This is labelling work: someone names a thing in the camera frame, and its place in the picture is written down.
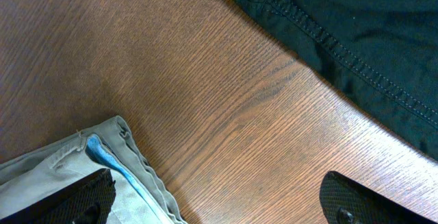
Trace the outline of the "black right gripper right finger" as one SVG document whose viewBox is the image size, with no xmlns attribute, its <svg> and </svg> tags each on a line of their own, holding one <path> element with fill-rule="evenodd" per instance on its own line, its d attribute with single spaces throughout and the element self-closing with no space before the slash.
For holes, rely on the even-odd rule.
<svg viewBox="0 0 438 224">
<path fill-rule="evenodd" d="M 329 224 L 435 224 L 337 171 L 324 176 L 319 200 Z"/>
</svg>

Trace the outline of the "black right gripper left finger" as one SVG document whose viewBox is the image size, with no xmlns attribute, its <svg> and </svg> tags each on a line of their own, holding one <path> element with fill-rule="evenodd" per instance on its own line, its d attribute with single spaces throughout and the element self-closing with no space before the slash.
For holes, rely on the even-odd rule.
<svg viewBox="0 0 438 224">
<path fill-rule="evenodd" d="M 99 169 L 75 183 L 1 219 L 3 224 L 105 224 L 115 201 L 110 170 Z"/>
</svg>

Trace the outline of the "khaki green shorts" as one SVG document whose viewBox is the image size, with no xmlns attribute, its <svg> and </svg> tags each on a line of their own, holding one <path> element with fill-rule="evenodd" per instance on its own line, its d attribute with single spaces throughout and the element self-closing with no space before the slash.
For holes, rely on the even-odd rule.
<svg viewBox="0 0 438 224">
<path fill-rule="evenodd" d="M 1 217 L 99 169 L 109 170 L 115 181 L 108 223 L 185 222 L 175 198 L 138 149 L 121 116 L 1 164 Z"/>
</svg>

